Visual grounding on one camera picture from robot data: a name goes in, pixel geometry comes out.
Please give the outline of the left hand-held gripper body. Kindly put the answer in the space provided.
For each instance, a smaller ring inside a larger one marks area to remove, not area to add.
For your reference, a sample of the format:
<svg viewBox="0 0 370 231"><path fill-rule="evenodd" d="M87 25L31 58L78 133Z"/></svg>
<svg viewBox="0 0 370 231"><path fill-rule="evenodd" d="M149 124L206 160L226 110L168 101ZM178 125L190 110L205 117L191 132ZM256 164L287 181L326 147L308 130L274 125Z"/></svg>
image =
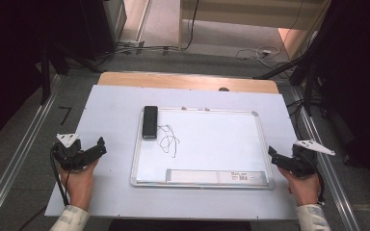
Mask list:
<svg viewBox="0 0 370 231"><path fill-rule="evenodd" d="M80 170L86 167L79 134L57 134L51 154L64 170Z"/></svg>

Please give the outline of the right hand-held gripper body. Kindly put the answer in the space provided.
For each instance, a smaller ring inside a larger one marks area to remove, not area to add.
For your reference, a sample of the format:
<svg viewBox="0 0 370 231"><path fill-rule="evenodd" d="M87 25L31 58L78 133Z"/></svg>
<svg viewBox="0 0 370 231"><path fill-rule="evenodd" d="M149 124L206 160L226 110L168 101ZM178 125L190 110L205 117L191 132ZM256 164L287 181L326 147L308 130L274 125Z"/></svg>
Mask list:
<svg viewBox="0 0 370 231"><path fill-rule="evenodd" d="M317 170L318 155L334 156L335 152L317 141L296 141L292 146L293 160L298 165L292 173L297 177L312 175Z"/></svg>

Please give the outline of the black whiteboard eraser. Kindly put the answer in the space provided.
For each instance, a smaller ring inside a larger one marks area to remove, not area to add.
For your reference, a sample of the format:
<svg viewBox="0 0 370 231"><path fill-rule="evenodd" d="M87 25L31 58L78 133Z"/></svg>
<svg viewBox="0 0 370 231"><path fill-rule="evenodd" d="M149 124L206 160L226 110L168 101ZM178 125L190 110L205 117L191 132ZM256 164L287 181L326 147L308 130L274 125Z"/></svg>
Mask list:
<svg viewBox="0 0 370 231"><path fill-rule="evenodd" d="M158 120L158 107L145 106L142 130L142 136L145 140L154 140L157 138L157 120Z"/></svg>

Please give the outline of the person's right hand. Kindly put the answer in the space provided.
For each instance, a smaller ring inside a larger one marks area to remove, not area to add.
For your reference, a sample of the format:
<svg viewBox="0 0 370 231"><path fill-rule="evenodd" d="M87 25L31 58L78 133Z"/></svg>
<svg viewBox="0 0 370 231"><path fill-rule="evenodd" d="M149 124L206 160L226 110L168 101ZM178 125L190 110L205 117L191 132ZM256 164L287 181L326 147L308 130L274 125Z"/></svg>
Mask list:
<svg viewBox="0 0 370 231"><path fill-rule="evenodd" d="M298 206L316 204L318 202L318 193L321 186L316 174L299 178L286 169L279 168L278 170L288 181L288 189L293 194Z"/></svg>

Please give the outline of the person's left hand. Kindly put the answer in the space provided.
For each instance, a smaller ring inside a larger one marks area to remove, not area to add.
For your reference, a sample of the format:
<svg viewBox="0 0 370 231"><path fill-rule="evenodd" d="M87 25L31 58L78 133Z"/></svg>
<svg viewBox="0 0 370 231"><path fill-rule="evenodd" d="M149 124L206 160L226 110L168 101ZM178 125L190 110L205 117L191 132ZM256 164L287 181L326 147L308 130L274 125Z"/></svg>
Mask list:
<svg viewBox="0 0 370 231"><path fill-rule="evenodd" d="M93 172L98 161L80 171L68 173L60 168L61 182L69 195L69 204L86 212L89 211L93 193Z"/></svg>

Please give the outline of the silver framed whiteboard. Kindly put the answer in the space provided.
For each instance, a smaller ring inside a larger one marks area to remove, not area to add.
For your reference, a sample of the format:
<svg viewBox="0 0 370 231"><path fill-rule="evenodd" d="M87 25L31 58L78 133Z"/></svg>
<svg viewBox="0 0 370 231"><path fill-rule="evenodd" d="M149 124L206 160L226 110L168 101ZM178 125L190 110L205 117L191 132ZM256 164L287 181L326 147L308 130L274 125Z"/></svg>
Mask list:
<svg viewBox="0 0 370 231"><path fill-rule="evenodd" d="M168 169L263 171L269 184L170 183ZM138 132L130 181L135 187L272 189L274 176L258 113L159 109L157 138L145 140Z"/></svg>

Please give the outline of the black tripod stand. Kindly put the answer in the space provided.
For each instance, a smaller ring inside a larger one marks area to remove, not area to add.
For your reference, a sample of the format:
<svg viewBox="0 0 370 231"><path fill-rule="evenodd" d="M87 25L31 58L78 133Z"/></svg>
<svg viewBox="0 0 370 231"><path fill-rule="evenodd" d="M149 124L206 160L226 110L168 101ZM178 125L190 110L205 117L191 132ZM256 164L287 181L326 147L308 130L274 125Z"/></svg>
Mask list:
<svg viewBox="0 0 370 231"><path fill-rule="evenodd" d="M277 67L266 74L255 77L255 80L269 80L288 68L294 67L295 70L289 79L291 86L298 86L305 82L304 87L304 102L302 106L308 116L312 116L311 112L311 96L315 83L316 61L318 58L317 50L322 46L325 32L320 30L314 40L309 44L306 51L299 57L281 67Z"/></svg>

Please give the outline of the white label strip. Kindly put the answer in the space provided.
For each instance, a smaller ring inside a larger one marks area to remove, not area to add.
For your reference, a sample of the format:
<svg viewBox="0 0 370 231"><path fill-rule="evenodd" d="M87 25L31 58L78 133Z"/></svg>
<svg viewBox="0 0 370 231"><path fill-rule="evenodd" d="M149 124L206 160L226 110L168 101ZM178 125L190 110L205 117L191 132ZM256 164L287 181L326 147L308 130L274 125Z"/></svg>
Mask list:
<svg viewBox="0 0 370 231"><path fill-rule="evenodd" d="M268 185L263 171L185 170L168 169L166 181L170 183L203 185Z"/></svg>

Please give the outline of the black metal stand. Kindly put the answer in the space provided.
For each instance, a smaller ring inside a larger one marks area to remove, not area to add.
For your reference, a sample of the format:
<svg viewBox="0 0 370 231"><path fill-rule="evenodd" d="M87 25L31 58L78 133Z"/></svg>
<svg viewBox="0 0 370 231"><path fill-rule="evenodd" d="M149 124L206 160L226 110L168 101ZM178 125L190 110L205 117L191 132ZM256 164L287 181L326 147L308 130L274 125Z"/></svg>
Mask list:
<svg viewBox="0 0 370 231"><path fill-rule="evenodd" d="M49 71L49 51L47 45L44 45L40 52L41 62L41 89L42 89L42 96L40 100L40 104L44 105L48 100L49 96L51 95L51 88L50 88L50 71Z"/></svg>

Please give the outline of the dark curtain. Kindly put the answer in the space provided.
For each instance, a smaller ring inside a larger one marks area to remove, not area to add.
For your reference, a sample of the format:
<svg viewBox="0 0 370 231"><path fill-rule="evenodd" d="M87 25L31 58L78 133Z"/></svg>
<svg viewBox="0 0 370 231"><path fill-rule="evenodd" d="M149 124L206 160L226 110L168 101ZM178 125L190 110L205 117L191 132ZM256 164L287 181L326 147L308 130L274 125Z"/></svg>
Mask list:
<svg viewBox="0 0 370 231"><path fill-rule="evenodd" d="M323 94L350 158L370 170L370 0L331 0L318 51Z"/></svg>
<svg viewBox="0 0 370 231"><path fill-rule="evenodd" d="M42 59L66 70L57 47L71 0L0 0L0 131L42 85Z"/></svg>

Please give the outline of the dark cabinet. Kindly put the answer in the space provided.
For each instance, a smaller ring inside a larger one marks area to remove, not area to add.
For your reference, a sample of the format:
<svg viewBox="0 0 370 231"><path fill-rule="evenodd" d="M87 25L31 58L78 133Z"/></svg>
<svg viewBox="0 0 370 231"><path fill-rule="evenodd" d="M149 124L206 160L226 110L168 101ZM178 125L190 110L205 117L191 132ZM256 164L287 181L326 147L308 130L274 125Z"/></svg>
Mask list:
<svg viewBox="0 0 370 231"><path fill-rule="evenodd" d="M89 39L85 56L95 60L114 52L127 20L124 1L80 0L80 3Z"/></svg>

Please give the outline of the long metal floor rail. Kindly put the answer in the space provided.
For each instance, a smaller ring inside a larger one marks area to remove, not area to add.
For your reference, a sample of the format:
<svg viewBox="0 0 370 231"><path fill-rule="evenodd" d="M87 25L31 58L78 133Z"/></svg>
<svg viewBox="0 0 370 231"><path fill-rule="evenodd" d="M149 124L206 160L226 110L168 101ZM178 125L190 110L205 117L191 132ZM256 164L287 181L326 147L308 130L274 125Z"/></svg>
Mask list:
<svg viewBox="0 0 370 231"><path fill-rule="evenodd" d="M298 139L324 143L314 118L310 117L303 107L293 114L292 121ZM333 160L334 158L327 154L320 154L318 157L318 169L325 183L324 213L333 231L362 231Z"/></svg>
<svg viewBox="0 0 370 231"><path fill-rule="evenodd" d="M52 88L52 94L48 96L45 103L39 105L36 112L33 115L30 123L28 124L27 130L22 135L22 139L13 152L10 161L5 165L5 169L0 175L0 208L4 203L6 196L8 195L16 175L19 173L32 144L40 131L50 108L57 96L59 85L62 82L62 76L56 74L52 78L50 87Z"/></svg>

